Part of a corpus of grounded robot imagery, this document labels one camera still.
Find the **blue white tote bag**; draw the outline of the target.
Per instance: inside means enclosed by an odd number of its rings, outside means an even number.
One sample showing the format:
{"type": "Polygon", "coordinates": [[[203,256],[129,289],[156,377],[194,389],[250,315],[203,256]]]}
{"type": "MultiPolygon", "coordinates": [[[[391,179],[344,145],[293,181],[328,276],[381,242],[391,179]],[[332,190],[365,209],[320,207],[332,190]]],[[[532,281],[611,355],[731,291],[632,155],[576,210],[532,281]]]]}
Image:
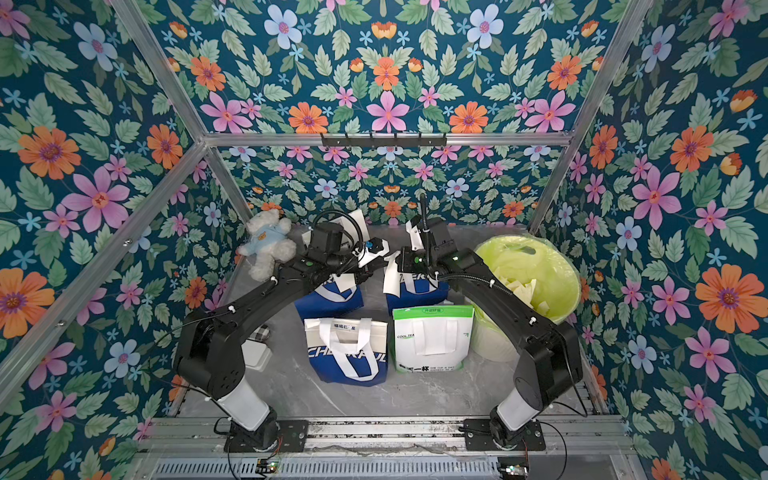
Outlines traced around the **blue white tote bag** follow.
{"type": "Polygon", "coordinates": [[[326,383],[370,387],[388,374],[388,324],[371,318],[304,321],[307,356],[326,383]]]}
{"type": "Polygon", "coordinates": [[[363,232],[365,221],[359,223],[357,218],[354,217],[351,213],[347,213],[338,209],[327,209],[318,213],[310,223],[308,231],[302,234],[302,241],[304,245],[309,245],[311,232],[315,230],[321,220],[336,220],[339,218],[345,220],[345,222],[341,223],[341,226],[344,232],[349,234],[353,244],[367,242],[366,234],[363,232]]]}

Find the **white bag green top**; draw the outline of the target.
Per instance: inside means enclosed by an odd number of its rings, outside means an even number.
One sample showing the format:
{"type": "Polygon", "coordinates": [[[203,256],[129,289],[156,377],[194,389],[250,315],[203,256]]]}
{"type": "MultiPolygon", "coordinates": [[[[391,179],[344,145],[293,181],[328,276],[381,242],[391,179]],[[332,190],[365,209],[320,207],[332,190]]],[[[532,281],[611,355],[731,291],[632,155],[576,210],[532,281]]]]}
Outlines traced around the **white bag green top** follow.
{"type": "Polygon", "coordinates": [[[463,367],[474,322],[470,305],[393,310],[395,365],[400,372],[444,372],[463,367]]]}

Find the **white trash bin green liner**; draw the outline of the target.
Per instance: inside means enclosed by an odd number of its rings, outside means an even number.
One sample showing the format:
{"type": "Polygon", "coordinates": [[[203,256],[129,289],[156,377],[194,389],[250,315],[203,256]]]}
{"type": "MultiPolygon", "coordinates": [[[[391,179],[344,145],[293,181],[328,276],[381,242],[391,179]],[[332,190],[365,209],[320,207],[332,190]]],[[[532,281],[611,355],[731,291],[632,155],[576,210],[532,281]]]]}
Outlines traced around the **white trash bin green liner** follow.
{"type": "MultiPolygon", "coordinates": [[[[476,247],[494,276],[533,310],[560,324],[581,297],[580,277],[572,263],[550,242],[533,236],[500,235],[476,247]]],[[[515,362],[512,342],[481,309],[475,310],[471,350],[494,362],[515,362]]]]}

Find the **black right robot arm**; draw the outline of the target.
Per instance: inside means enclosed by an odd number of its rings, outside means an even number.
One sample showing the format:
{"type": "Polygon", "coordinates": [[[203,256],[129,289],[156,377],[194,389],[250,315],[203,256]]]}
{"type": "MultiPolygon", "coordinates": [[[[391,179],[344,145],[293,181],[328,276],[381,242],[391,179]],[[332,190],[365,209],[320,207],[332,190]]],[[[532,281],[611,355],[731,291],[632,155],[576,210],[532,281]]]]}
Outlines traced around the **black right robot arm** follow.
{"type": "Polygon", "coordinates": [[[490,413],[489,436],[502,449],[517,446],[534,420],[583,379],[580,344],[573,326],[555,323],[527,306],[469,248],[458,248],[447,224],[428,216],[425,195],[414,218],[422,245],[404,247],[396,260],[405,273],[443,282],[479,307],[519,354],[511,393],[490,413]]]}

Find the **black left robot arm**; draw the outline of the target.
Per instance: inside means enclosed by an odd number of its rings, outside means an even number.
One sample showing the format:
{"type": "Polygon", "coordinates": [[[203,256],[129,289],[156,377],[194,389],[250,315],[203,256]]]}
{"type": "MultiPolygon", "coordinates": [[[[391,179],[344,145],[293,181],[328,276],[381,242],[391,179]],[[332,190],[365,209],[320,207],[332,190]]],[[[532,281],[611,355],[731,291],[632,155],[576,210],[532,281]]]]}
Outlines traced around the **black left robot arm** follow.
{"type": "Polygon", "coordinates": [[[368,237],[363,220],[327,210],[318,215],[305,250],[267,272],[260,285],[209,313],[191,313],[182,327],[173,367],[230,418],[231,445],[268,451],[279,438],[277,415],[246,379],[243,346],[284,307],[341,275],[357,285],[385,266],[388,242],[368,237]]]}

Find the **middle right blue white bag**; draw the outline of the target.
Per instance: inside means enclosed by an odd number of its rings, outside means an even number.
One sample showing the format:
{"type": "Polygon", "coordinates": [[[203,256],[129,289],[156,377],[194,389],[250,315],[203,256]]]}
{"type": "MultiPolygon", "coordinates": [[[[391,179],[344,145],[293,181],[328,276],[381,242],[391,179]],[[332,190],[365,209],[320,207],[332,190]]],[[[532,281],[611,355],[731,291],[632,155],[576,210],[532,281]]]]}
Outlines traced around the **middle right blue white bag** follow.
{"type": "Polygon", "coordinates": [[[390,314],[396,309],[440,304],[448,297],[449,286],[424,275],[389,272],[384,276],[383,293],[390,314]]]}

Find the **middle left blue white bag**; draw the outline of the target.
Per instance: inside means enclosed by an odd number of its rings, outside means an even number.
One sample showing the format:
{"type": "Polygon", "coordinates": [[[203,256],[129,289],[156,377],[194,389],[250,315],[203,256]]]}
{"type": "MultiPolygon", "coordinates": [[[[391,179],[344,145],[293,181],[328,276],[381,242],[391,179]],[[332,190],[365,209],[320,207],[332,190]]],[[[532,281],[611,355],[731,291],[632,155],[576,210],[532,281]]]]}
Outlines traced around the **middle left blue white bag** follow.
{"type": "Polygon", "coordinates": [[[310,294],[294,302],[302,320],[340,318],[343,314],[362,308],[362,291],[353,274],[333,276],[310,294]]]}

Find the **white teddy bear blue shirt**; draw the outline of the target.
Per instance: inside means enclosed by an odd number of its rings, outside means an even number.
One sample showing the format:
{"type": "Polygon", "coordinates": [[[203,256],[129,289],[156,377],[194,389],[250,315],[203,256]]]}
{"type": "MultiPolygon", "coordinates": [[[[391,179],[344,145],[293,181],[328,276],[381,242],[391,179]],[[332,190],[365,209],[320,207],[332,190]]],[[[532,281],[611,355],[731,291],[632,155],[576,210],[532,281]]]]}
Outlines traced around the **white teddy bear blue shirt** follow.
{"type": "Polygon", "coordinates": [[[285,263],[296,255],[297,245],[288,237],[292,222],[282,218],[278,210],[262,211],[246,224],[247,241],[237,253],[246,259],[249,276],[257,281],[269,280],[278,262],[285,263]]]}

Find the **plaid box near wall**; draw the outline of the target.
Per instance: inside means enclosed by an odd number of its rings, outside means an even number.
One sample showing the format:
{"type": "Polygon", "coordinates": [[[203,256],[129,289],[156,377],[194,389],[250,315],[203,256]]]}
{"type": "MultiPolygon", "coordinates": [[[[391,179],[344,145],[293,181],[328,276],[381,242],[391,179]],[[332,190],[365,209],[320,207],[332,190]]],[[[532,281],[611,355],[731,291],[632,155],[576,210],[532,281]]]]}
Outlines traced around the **plaid box near wall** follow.
{"type": "Polygon", "coordinates": [[[271,329],[268,325],[259,326],[253,333],[250,334],[248,339],[250,341],[258,343],[266,343],[271,336],[271,329]]]}

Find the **white pad near wall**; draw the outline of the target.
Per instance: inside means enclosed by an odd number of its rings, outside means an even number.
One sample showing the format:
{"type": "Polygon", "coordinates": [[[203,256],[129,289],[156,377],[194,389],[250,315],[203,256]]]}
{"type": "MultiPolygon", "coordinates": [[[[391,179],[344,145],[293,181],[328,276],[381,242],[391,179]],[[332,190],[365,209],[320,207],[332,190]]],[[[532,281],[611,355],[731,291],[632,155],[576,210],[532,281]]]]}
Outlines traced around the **white pad near wall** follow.
{"type": "Polygon", "coordinates": [[[247,340],[241,347],[247,369],[263,372],[273,356],[272,350],[264,343],[247,340]]]}

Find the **black wall hook rail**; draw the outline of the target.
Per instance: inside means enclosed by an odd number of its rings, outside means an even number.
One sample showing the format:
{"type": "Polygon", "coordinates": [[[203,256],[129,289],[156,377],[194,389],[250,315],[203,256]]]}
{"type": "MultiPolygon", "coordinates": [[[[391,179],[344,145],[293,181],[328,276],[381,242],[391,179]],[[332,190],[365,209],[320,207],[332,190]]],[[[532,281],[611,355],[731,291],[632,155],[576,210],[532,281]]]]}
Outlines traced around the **black wall hook rail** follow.
{"type": "Polygon", "coordinates": [[[329,134],[320,135],[321,145],[324,147],[444,147],[448,145],[446,135],[416,134],[329,134]]]}

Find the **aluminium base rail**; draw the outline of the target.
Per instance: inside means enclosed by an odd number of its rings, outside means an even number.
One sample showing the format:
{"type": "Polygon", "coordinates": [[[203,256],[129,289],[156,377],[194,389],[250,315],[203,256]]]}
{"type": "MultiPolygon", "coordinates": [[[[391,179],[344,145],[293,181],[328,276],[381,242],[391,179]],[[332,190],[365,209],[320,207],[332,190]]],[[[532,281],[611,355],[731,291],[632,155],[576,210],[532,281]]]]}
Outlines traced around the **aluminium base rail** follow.
{"type": "Polygon", "coordinates": [[[645,479],[612,415],[544,415],[499,448],[484,417],[314,417],[283,420],[264,451],[226,438],[227,420],[159,422],[129,479],[645,479]]]}

